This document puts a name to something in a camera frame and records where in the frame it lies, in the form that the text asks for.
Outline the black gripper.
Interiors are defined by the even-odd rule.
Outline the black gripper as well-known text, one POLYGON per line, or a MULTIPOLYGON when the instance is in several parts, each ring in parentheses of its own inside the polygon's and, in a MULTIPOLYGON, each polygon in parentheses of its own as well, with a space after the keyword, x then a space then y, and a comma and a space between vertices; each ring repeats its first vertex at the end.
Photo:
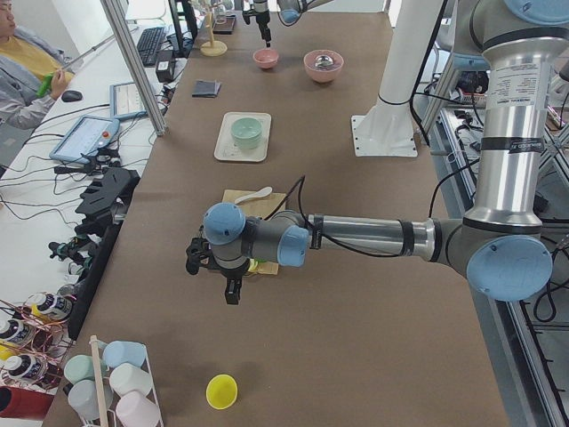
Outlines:
POLYGON ((264 40, 267 47, 271 46, 271 33, 268 28, 270 23, 270 12, 267 0, 251 0, 244 1, 244 9, 242 11, 244 22, 249 25, 251 19, 255 19, 260 31, 264 31, 264 40))
POLYGON ((222 267, 219 260, 212 256, 209 265, 213 270, 219 270, 221 275, 227 280, 224 291, 226 304, 238 305, 240 302, 243 277, 250 267, 250 259, 240 258, 236 262, 236 267, 228 268, 222 267))

